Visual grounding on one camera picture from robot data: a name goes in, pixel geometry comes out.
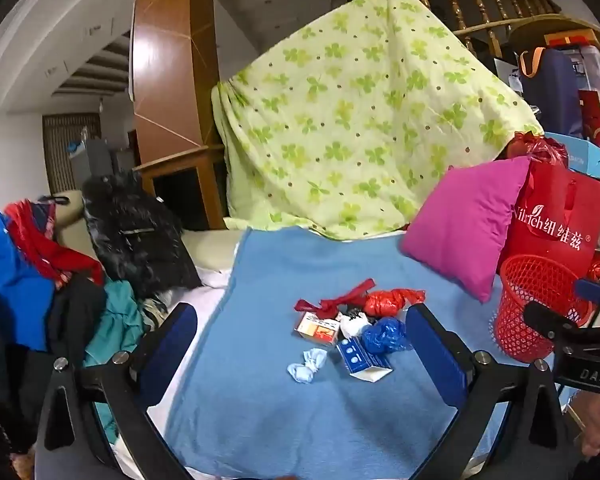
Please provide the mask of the person's right hand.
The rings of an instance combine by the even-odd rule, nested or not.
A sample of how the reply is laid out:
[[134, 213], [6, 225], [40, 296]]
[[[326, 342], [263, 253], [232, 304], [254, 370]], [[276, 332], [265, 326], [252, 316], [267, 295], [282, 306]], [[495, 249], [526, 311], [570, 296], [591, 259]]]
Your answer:
[[569, 413], [581, 429], [585, 457], [600, 454], [600, 394], [580, 391], [569, 402]]

